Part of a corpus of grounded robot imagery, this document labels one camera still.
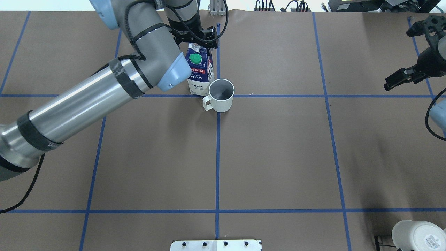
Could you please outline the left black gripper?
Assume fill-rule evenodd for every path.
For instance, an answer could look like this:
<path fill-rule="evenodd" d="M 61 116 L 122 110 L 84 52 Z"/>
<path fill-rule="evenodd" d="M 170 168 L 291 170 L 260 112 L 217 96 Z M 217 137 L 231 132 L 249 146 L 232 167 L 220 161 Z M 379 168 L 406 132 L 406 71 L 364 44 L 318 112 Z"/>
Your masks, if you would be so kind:
<path fill-rule="evenodd" d="M 192 27 L 190 28 L 190 30 L 192 31 L 192 33 L 194 35 L 196 35 L 196 37 L 194 37 L 192 35 L 192 33 L 190 31 L 188 31 L 186 29 L 186 27 L 180 25 L 180 26 L 175 26 L 172 28 L 172 35 L 174 37 L 174 41 L 175 43 L 180 44 L 180 43 L 195 43 L 201 46 L 205 46 L 206 43 L 202 42 L 201 40 L 205 40 L 206 35 L 203 33 L 203 28 L 202 27 Z"/>

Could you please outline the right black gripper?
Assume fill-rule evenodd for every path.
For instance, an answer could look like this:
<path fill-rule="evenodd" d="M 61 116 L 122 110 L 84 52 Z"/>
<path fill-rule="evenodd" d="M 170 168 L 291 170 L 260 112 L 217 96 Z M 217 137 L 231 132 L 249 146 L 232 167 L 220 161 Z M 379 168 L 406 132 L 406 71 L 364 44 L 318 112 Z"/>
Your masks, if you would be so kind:
<path fill-rule="evenodd" d="M 434 48 L 425 49 L 418 56 L 415 69 L 400 68 L 385 79 L 386 92 L 402 84 L 414 82 L 417 84 L 424 78 L 440 78 L 446 74 L 445 59 Z"/>

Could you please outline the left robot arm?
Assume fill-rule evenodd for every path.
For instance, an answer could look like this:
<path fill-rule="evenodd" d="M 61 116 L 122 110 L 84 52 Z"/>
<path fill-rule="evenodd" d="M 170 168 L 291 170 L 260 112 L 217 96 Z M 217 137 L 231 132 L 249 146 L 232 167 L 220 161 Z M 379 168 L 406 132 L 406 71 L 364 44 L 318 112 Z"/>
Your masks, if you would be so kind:
<path fill-rule="evenodd" d="M 151 88 L 166 92 L 190 77 L 175 28 L 180 19 L 200 27 L 196 0 L 92 0 L 91 5 L 108 28 L 121 29 L 135 52 L 1 125 L 2 181 L 30 170 L 40 156 Z"/>

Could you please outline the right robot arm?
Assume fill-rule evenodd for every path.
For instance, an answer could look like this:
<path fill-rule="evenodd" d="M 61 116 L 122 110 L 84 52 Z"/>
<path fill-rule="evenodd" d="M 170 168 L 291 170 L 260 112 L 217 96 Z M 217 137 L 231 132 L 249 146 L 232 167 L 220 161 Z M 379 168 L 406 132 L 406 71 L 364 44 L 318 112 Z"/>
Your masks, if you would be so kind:
<path fill-rule="evenodd" d="M 445 76 L 445 37 L 427 36 L 429 47 L 419 54 L 417 63 L 409 68 L 400 68 L 385 79 L 384 89 L 391 89 L 413 82 L 417 84 L 428 78 Z M 443 89 L 431 101 L 425 115 L 425 126 L 435 138 L 445 141 L 445 136 L 435 133 L 430 127 L 432 120 L 442 131 L 445 131 L 445 100 L 440 101 L 445 94 Z"/>

